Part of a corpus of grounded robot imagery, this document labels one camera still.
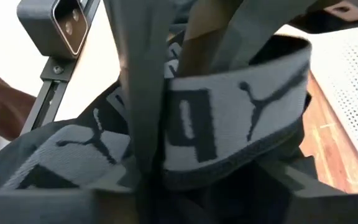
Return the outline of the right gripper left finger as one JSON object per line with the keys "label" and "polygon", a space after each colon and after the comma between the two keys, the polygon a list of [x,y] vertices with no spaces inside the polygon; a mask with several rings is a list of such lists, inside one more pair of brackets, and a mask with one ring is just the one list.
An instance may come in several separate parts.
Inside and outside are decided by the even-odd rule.
{"label": "right gripper left finger", "polygon": [[104,188],[0,190],[0,224],[140,224],[135,196]]}

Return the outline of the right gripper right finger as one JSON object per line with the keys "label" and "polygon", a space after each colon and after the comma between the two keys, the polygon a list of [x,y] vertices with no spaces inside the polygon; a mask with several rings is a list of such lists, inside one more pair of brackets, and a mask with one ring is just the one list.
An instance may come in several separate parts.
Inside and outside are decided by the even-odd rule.
{"label": "right gripper right finger", "polygon": [[285,187],[278,194],[283,224],[358,224],[358,194],[330,186]]}

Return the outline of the grey boxer briefs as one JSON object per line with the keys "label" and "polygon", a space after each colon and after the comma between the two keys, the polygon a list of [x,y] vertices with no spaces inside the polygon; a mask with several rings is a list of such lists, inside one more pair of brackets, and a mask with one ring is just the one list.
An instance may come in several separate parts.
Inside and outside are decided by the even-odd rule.
{"label": "grey boxer briefs", "polygon": [[0,190],[104,188],[135,196],[140,224],[240,224],[259,159],[303,138],[311,44],[277,35],[315,0],[105,0],[118,80],[77,118],[0,151]]}

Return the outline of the white perforated laundry basket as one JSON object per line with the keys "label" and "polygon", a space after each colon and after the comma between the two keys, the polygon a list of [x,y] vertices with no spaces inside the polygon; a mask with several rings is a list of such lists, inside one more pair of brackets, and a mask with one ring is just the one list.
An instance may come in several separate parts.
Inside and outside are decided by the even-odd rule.
{"label": "white perforated laundry basket", "polygon": [[307,34],[285,25],[278,34],[312,43],[312,74],[358,152],[358,28]]}

